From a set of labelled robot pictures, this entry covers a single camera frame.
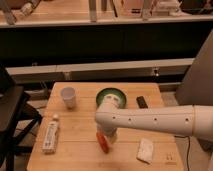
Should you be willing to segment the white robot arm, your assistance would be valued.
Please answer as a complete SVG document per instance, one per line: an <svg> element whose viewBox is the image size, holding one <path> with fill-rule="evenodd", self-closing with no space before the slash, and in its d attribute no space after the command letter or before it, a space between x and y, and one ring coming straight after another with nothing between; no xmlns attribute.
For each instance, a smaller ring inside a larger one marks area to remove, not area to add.
<svg viewBox="0 0 213 171"><path fill-rule="evenodd" d="M124 109L124 101L114 94L97 98L95 121L105 136L113 137L118 128L129 128L194 136L213 142L213 106Z"/></svg>

